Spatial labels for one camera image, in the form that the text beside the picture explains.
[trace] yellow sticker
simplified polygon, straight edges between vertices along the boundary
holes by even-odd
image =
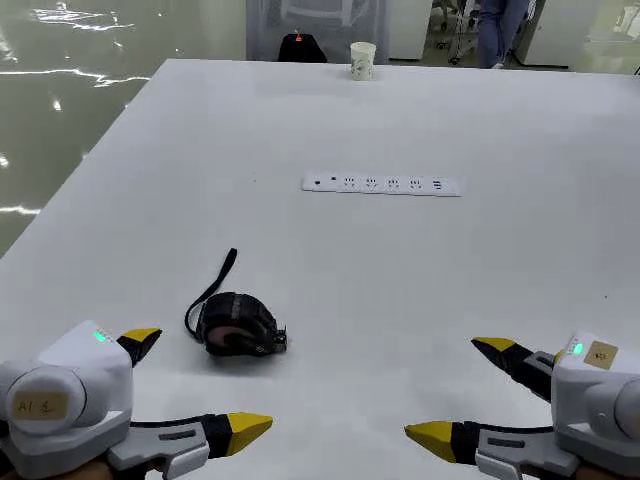
[[[596,340],[591,344],[587,356],[584,357],[584,363],[603,370],[609,370],[617,353],[618,347],[615,345],[609,345],[608,343],[602,343]]]
[[[13,396],[13,420],[62,420],[67,416],[69,395],[62,392],[17,392]]]

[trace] reflective floor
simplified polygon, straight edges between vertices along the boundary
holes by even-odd
[[[639,12],[603,0],[577,69],[640,65]],[[245,16],[243,0],[0,1],[0,256],[166,58],[243,59]]]

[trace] paper cup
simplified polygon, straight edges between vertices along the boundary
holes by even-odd
[[[367,42],[351,44],[351,78],[354,80],[373,79],[373,59],[376,46]]]

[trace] white power strip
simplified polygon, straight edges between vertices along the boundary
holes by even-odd
[[[442,177],[361,175],[355,173],[308,173],[302,190],[309,192],[382,193],[459,197],[455,180]]]

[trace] table surface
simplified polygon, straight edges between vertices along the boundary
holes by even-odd
[[[549,424],[469,343],[640,351],[640,78],[168,61],[0,261],[2,358],[92,319],[160,326],[137,419],[275,417],[190,478],[478,478],[404,436],[429,420]],[[310,170],[442,175],[462,198],[309,193]],[[212,361],[185,308],[261,299],[287,354]]]

